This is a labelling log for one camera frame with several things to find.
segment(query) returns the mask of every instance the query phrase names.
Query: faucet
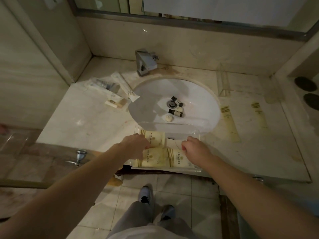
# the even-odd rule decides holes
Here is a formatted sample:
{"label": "faucet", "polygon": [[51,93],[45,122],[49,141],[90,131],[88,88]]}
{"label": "faucet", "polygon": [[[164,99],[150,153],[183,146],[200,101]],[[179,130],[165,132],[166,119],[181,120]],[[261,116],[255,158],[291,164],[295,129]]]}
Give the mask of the faucet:
{"label": "faucet", "polygon": [[75,166],[81,166],[82,163],[81,161],[85,158],[85,156],[87,155],[87,152],[85,150],[77,150],[77,161],[66,161],[68,163],[72,163]]}
{"label": "faucet", "polygon": [[146,49],[135,50],[137,72],[140,77],[148,74],[150,70],[157,68],[155,60],[159,60],[159,57],[155,55],[155,52],[147,52]]}

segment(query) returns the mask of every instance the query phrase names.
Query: sink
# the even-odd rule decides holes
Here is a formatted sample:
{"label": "sink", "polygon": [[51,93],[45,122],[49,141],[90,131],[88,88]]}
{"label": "sink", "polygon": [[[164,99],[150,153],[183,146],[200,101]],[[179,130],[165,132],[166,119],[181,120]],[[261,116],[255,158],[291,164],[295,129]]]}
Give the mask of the sink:
{"label": "sink", "polygon": [[165,123],[165,117],[172,115],[168,113],[167,106],[172,96],[184,105],[183,116],[172,115],[173,121],[170,124],[189,124],[196,126],[200,133],[207,133],[214,129],[220,118],[215,98],[206,89],[187,80],[149,80],[139,84],[134,92],[140,98],[129,105],[129,112],[139,124]]}

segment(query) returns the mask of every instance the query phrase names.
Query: clear plastic tray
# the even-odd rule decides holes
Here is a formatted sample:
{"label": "clear plastic tray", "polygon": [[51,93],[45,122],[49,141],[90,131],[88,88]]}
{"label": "clear plastic tray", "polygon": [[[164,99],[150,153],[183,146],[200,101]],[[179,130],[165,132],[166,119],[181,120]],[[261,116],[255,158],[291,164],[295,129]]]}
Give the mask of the clear plastic tray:
{"label": "clear plastic tray", "polygon": [[[135,133],[141,134],[142,130],[155,131],[155,132],[165,132],[165,143],[161,147],[166,149],[178,149],[182,150],[181,142],[187,140],[188,136],[195,137],[200,140],[199,129],[196,126],[188,124],[173,124],[173,123],[149,123],[141,122],[138,123],[138,126],[135,126]],[[173,172],[201,172],[202,169],[190,161],[188,161],[186,156],[183,156],[182,159],[187,161],[187,167],[171,167],[169,158],[167,157],[167,163],[165,166],[161,167],[143,167],[141,163],[137,166],[136,160],[130,160],[130,165],[133,169],[155,169],[155,170],[168,170]]]}

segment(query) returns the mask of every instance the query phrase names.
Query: forearm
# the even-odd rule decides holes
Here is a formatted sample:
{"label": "forearm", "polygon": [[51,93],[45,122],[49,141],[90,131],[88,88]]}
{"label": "forearm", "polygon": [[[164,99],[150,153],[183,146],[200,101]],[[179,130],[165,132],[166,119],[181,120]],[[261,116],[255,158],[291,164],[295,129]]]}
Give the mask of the forearm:
{"label": "forearm", "polygon": [[316,238],[318,219],[212,156],[205,170],[261,238]]}
{"label": "forearm", "polygon": [[0,228],[0,238],[66,238],[126,161],[123,150],[115,144],[39,194]]}

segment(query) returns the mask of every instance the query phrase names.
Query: sneaker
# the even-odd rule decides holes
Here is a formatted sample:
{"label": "sneaker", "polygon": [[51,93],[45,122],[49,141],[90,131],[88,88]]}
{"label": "sneaker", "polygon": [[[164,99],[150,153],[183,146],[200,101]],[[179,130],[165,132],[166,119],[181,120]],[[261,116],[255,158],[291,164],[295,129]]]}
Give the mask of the sneaker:
{"label": "sneaker", "polygon": [[152,191],[148,186],[143,186],[138,193],[138,201],[146,204],[151,204]]}
{"label": "sneaker", "polygon": [[174,206],[172,205],[164,206],[160,220],[165,221],[169,219],[174,219],[175,217],[176,217],[176,212],[175,212]]}

